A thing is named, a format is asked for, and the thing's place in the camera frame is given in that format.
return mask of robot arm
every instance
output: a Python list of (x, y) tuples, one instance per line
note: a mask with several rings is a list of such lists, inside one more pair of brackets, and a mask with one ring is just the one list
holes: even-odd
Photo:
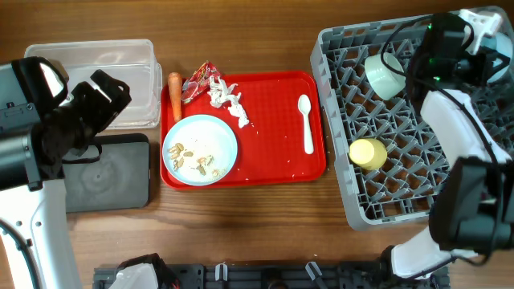
[[(64, 101), (63, 75), (43, 58), (0, 67), (9, 92), (0, 94), (0, 237), (16, 288), (82, 288), (66, 223), (63, 156), (83, 153), (131, 101), (129, 87), (102, 71), (91, 77), (97, 89), (79, 83)], [(157, 254), (118, 269), (112, 288), (178, 287)]]
[[(510, 62), (496, 51), (479, 51), (482, 37), (494, 35), (501, 18), (467, 10), (459, 17), (437, 14), (432, 18), (407, 76), (410, 100), (438, 137), (451, 173), (430, 212), (429, 227), (385, 252), (390, 274), (401, 279), (426, 279), (457, 258), (469, 262), (485, 254), (487, 261), (493, 250), (514, 246), (512, 158), (492, 139), (475, 114), (470, 96), (460, 90), (462, 83), (484, 85)], [(473, 35), (470, 28), (475, 31), (473, 39), (468, 38)], [(463, 49), (451, 45), (467, 39), (471, 41)], [(500, 67), (493, 67), (496, 59), (501, 59)], [(503, 180), (508, 191), (506, 202), (497, 180)], [(490, 193), (487, 200), (483, 192)]]
[[(491, 142), (492, 149), (496, 155), (496, 158), (498, 159), (498, 162), (500, 164), (505, 164), (510, 161), (510, 155), (502, 148), (500, 148), (496, 142), (494, 142), (489, 133), (486, 131), (485, 127), (479, 121), (478, 116), (475, 114), (473, 108), (471, 107), (471, 98), (458, 90), (447, 90), (447, 92), (453, 95), (462, 104), (464, 104), (468, 111), (473, 115), (480, 128), (482, 129), (483, 134)], [(421, 108), (421, 116), (438, 136), (439, 143), (441, 144), (445, 156), (448, 159), (450, 168), (453, 168), (455, 162), (462, 157), (476, 157), (481, 161), (489, 163), (491, 162), (491, 157), (486, 152), (478, 133), (476, 132), (469, 119), (463, 114), (462, 111), (457, 108), (455, 104), (449, 101), (449, 99), (440, 92), (429, 92), (426, 95), (425, 101), (423, 102)], [(475, 181), (477, 183), (475, 183), (473, 180), (465, 180), (467, 184), (471, 184), (473, 187), (476, 185), (480, 188), (483, 187), (482, 179)], [(476, 196), (479, 197), (482, 193), (482, 190), (478, 189), (476, 192)], [(472, 195), (470, 195), (471, 191), (465, 189), (464, 193), (467, 195), (467, 197), (472, 197)], [(445, 198), (445, 194), (449, 193), (441, 192), (441, 197)], [(444, 199), (438, 199), (438, 203), (454, 204), (453, 201), (445, 201)], [(478, 205), (479, 199), (475, 200), (474, 204)], [(453, 207), (449, 208), (449, 210), (451, 212), (458, 211)], [(476, 214), (478, 207), (475, 206), (475, 212), (472, 211), (472, 208), (469, 208), (469, 210), (473, 214)], [(441, 264), (447, 264), (448, 262), (453, 261), (458, 257), (472, 258), (478, 255), (473, 250), (442, 250), (440, 248), (439, 243), (434, 240), (433, 235), (435, 235), (435, 237), (442, 235), (441, 239), (438, 239), (438, 241), (444, 242), (445, 240), (443, 239), (448, 238), (448, 231), (441, 232), (441, 228), (443, 227), (441, 222), (448, 223), (451, 222), (451, 219), (446, 215), (446, 212), (439, 211), (439, 213), (445, 215), (442, 217), (440, 214), (433, 214), (430, 216), (432, 221), (430, 224), (430, 229), (427, 227), (408, 242), (395, 246), (392, 249), (390, 261), (391, 270), (395, 276), (408, 279), (412, 276), (418, 275), (420, 272), (427, 270), (431, 271), (431, 268), (435, 268)], [(477, 230), (483, 232), (484, 236), (487, 236), (483, 240), (485, 244), (488, 244), (490, 241), (490, 237), (492, 236), (492, 228), (494, 226), (494, 219), (492, 217), (490, 217), (488, 221), (489, 223), (481, 222), (480, 225), (483, 226), (476, 227)], [(503, 233), (500, 234), (498, 239), (498, 246), (500, 244), (504, 244), (504, 246), (507, 245), (509, 238), (512, 240), (513, 237), (510, 231), (510, 226), (504, 225), (504, 229), (502, 231)], [(467, 238), (474, 239), (475, 236), (470, 235), (467, 236)], [(417, 279), (426, 279), (428, 277), (430, 277), (430, 272), (417, 277)]]

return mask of wood grain surface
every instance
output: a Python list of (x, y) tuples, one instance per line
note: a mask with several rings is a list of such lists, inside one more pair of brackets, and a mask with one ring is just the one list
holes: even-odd
[[(502, 6), (514, 18), (509, 0), (4, 1), (0, 62), (23, 57), (34, 43), (150, 39), (165, 75), (190, 75), (207, 59), (226, 74), (311, 73), (309, 56), (326, 27), (485, 5)], [(159, 178), (158, 128), (142, 132), (152, 141), (149, 206), (68, 215), (84, 288), (91, 287), (94, 268), (153, 252), (168, 263), (370, 260), (426, 225), (369, 232), (349, 227), (332, 169), (326, 120), (328, 168), (317, 181), (185, 193), (166, 187)], [(486, 267), (452, 265), (452, 286), (512, 287), (513, 257), (498, 252)], [(3, 249), (0, 288), (13, 288)]]

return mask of gray dish rack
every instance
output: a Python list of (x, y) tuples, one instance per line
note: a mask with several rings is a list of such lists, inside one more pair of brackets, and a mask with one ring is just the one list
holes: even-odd
[[(488, 6), (473, 11), (498, 12), (501, 33), (514, 39), (506, 13)], [(427, 218), (447, 178), (448, 164), (437, 137), (414, 114), (405, 92), (381, 100), (368, 83), (366, 57), (382, 49), (394, 54), (404, 70), (421, 44), (429, 21), (400, 32), (388, 47), (389, 36), (404, 22), (399, 18), (322, 30), (311, 53), (312, 73), (328, 118), (336, 161), (335, 170), (348, 223), (355, 230), (383, 228)], [(514, 155), (514, 70), (501, 84), (469, 87), (474, 108), (493, 138)], [(348, 158), (356, 139), (381, 140), (388, 159), (379, 170), (365, 171)]]

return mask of white spoon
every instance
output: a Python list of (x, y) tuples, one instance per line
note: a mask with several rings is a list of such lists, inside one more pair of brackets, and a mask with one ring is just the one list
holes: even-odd
[(311, 111), (311, 101), (308, 96), (301, 95), (298, 99), (298, 110), (304, 116), (304, 148), (308, 154), (314, 153), (314, 144), (312, 143), (311, 126), (308, 123), (308, 114)]

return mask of clear plastic container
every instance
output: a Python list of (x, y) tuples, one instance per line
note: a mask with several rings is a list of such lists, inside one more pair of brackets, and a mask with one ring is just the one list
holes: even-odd
[(95, 87), (89, 77), (97, 69), (127, 83), (132, 101), (108, 128), (154, 128), (159, 124), (162, 69), (148, 39), (35, 44), (25, 51), (28, 56), (60, 61), (70, 76), (69, 92), (82, 81)]

